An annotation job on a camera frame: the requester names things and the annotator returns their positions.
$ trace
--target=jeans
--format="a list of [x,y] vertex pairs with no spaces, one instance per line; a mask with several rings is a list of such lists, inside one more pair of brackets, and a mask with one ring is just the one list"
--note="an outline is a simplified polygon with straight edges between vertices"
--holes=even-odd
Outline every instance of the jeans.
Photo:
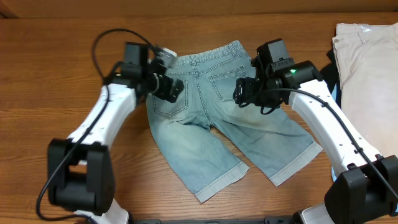
[[276,186],[307,165],[322,148],[282,109],[270,115],[233,100],[236,79],[254,77],[250,56],[234,41],[179,57],[167,75],[181,79],[175,103],[147,98],[152,135],[174,172],[200,202],[238,181],[249,167],[210,133],[225,134]]

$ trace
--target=back pocket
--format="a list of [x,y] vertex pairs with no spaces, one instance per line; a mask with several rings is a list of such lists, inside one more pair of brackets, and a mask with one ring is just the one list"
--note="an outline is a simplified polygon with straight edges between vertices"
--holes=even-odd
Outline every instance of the back pocket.
[[175,103],[170,103],[166,100],[161,100],[157,96],[152,95],[152,101],[154,103],[154,112],[156,114],[173,117],[182,111],[188,109],[188,80],[183,80],[184,89],[177,97]]
[[209,77],[209,80],[221,101],[234,101],[232,95],[235,91],[236,80],[238,78],[246,78],[247,76],[242,65],[230,72],[212,75]]

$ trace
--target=wooden table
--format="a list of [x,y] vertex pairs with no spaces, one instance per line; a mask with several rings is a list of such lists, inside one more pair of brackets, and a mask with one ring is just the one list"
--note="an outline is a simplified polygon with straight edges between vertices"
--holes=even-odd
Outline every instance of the wooden table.
[[[268,14],[223,17],[0,20],[0,223],[42,223],[34,210],[46,180],[47,145],[67,137],[84,120],[101,82],[90,60],[93,39],[103,30],[125,27],[179,55],[194,54],[240,40],[254,56],[264,42],[283,38],[296,62],[329,63],[326,52],[339,22],[393,24],[398,13]],[[101,66],[123,58],[129,34],[113,34],[99,45]],[[291,110],[289,116],[307,130]],[[116,200],[136,218],[216,219],[290,215],[323,200],[332,181],[324,152],[275,187],[217,130],[250,166],[247,175],[204,204],[173,173],[154,142],[145,105],[125,120],[111,156]],[[65,212],[42,202],[47,215]],[[383,217],[374,223],[396,223]]]

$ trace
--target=wooden surface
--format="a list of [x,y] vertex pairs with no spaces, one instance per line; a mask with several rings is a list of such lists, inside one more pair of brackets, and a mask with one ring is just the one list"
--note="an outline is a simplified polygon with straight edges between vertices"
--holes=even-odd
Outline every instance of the wooden surface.
[[20,18],[392,12],[396,0],[0,0]]
[[[240,40],[250,55],[264,42],[283,38],[296,62],[329,63],[326,53],[339,22],[392,24],[398,13],[268,14],[224,17],[0,20],[0,223],[41,223],[35,200],[46,180],[47,145],[65,138],[84,120],[100,92],[90,46],[103,30],[125,27],[179,55]],[[129,34],[113,34],[98,49],[104,70],[123,58]],[[289,116],[308,129],[297,114]],[[250,166],[247,175],[204,204],[173,173],[154,142],[146,107],[125,120],[111,151],[116,200],[136,218],[216,219],[290,215],[323,200],[332,181],[322,152],[303,170],[275,187],[226,138]],[[43,201],[43,212],[65,212]],[[397,223],[383,217],[373,223]]]

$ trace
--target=folded fabric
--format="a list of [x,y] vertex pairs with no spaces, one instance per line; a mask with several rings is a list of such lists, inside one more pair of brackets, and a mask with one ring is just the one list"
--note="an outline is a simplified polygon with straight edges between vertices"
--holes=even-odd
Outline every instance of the folded fabric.
[[188,189],[204,202],[238,181],[249,167],[210,133],[225,134],[276,186],[307,165],[322,148],[278,109],[267,116],[233,100],[236,79],[254,77],[250,56],[234,41],[179,57],[167,75],[184,82],[176,103],[147,99],[152,135]]
[[398,155],[398,24],[338,24],[336,33],[341,109],[384,157]]

